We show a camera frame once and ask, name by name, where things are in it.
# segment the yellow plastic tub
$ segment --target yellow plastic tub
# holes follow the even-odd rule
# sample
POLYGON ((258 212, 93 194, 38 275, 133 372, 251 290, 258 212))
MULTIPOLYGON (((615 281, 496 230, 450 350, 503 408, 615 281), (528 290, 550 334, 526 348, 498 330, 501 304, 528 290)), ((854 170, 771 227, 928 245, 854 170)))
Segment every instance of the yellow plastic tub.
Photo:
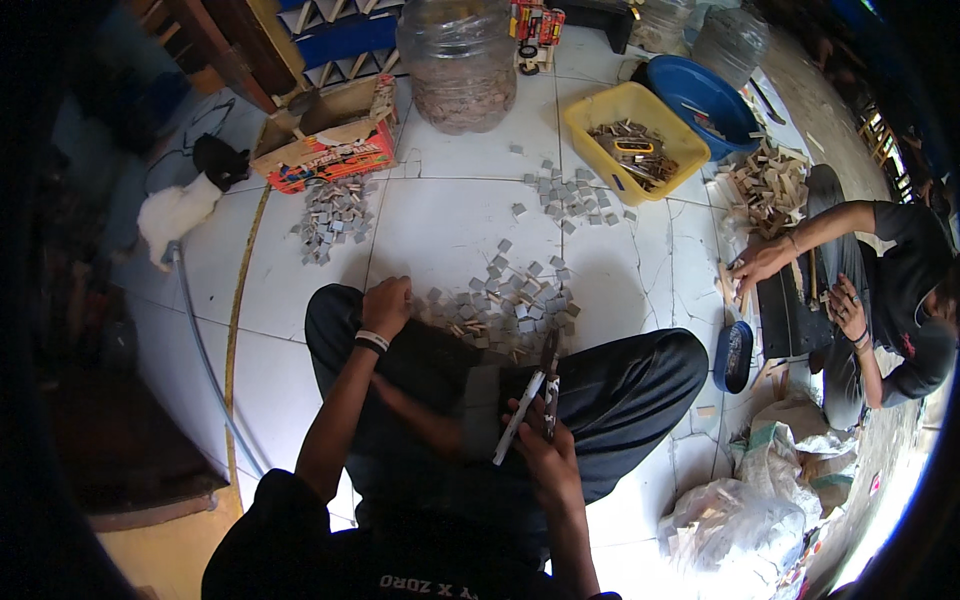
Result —
POLYGON ((564 111, 564 120, 573 135, 573 149, 628 206, 647 200, 662 200, 697 173, 710 158, 710 149, 704 140, 652 91, 634 82, 584 98, 564 111), (664 153, 677 161, 677 174, 664 187, 645 191, 587 134, 597 126, 628 118, 631 123, 639 123, 662 139, 664 153))

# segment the cardboard box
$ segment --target cardboard box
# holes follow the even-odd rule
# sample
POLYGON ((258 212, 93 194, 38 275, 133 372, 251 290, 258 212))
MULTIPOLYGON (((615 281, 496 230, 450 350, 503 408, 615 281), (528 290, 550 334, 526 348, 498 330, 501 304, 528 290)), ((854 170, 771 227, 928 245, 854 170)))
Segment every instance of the cardboard box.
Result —
POLYGON ((284 108, 264 123, 250 166, 284 194, 311 180, 333 181, 396 166, 396 82, 373 75, 318 93, 294 116, 284 108))

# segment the hose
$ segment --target hose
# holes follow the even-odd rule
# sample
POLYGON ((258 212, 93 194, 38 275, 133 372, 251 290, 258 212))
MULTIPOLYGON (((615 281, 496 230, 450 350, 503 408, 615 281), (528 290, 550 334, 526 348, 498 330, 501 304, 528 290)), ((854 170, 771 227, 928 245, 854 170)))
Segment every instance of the hose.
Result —
POLYGON ((190 289, 186 284, 186 270, 183 269, 183 256, 180 254, 180 242, 170 242, 170 246, 167 249, 168 253, 173 256, 174 267, 177 269, 177 279, 180 280, 180 291, 183 294, 183 307, 186 312, 186 320, 190 323, 190 331, 193 332, 193 340, 197 343, 197 352, 200 354, 200 360, 204 363, 204 368, 206 368, 206 375, 210 378, 210 386, 213 388, 214 394, 216 394, 217 405, 220 407, 220 412, 224 416, 224 421, 227 423, 227 428, 229 428, 230 433, 233 434, 233 439, 240 444, 240 451, 243 452, 243 455, 247 457, 247 461, 250 463, 250 466, 253 467, 253 472, 257 477, 263 477, 263 468, 260 464, 253 458, 253 453, 250 451, 250 447, 247 445, 247 440, 240 433, 240 430, 237 428, 235 422, 233 422, 233 417, 230 416, 229 411, 227 410, 227 403, 224 401, 224 393, 220 390, 220 384, 217 383, 217 378, 213 374, 213 368, 210 366, 210 359, 206 356, 206 350, 204 349, 204 342, 200 339, 200 330, 197 328, 197 317, 193 314, 193 302, 190 301, 190 289))

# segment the large plastic jar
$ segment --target large plastic jar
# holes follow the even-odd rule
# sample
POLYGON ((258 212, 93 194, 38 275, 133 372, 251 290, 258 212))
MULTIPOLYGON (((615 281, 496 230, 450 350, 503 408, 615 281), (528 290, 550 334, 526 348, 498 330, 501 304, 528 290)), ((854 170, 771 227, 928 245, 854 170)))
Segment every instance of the large plastic jar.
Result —
POLYGON ((408 0, 396 47, 417 110, 441 132, 488 132, 514 106, 508 0, 408 0))
POLYGON ((629 43, 647 52, 673 52, 680 44, 684 24, 697 6, 697 0, 646 0, 636 9, 640 20, 634 23, 629 43))
POLYGON ((769 45, 767 24, 750 13, 742 9, 710 9, 690 57, 733 89, 740 89, 750 80, 769 45))

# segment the white wristband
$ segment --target white wristband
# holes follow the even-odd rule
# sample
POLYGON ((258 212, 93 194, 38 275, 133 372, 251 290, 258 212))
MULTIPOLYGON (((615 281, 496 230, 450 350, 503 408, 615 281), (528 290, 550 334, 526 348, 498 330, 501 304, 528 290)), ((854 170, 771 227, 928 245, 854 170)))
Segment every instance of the white wristband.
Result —
POLYGON ((388 342, 385 337, 383 337, 382 335, 373 333, 372 331, 368 331, 366 329, 360 329, 359 331, 357 331, 357 334, 356 336, 354 336, 354 339, 367 340, 369 342, 373 342, 374 344, 377 344, 378 346, 383 348, 384 352, 386 352, 390 348, 390 342, 388 342))

